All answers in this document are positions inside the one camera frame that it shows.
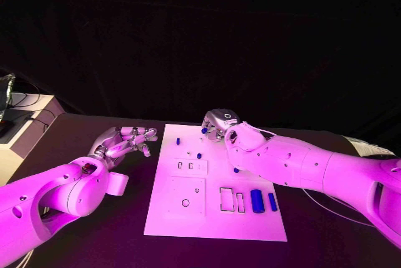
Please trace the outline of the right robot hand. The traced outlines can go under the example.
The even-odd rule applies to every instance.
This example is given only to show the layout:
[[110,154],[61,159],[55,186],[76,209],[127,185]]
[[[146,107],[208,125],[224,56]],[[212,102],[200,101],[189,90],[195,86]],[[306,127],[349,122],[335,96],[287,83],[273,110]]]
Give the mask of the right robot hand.
[[241,120],[237,113],[228,109],[212,109],[206,112],[202,121],[202,134],[212,142],[224,140],[225,133]]

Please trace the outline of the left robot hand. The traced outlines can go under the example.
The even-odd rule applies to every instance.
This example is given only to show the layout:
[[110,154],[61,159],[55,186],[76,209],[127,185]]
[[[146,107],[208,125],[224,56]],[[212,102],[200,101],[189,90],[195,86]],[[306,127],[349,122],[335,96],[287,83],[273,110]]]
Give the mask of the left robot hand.
[[97,138],[88,157],[104,163],[108,171],[118,166],[124,155],[140,151],[150,157],[149,142],[157,140],[157,130],[144,127],[111,127]]

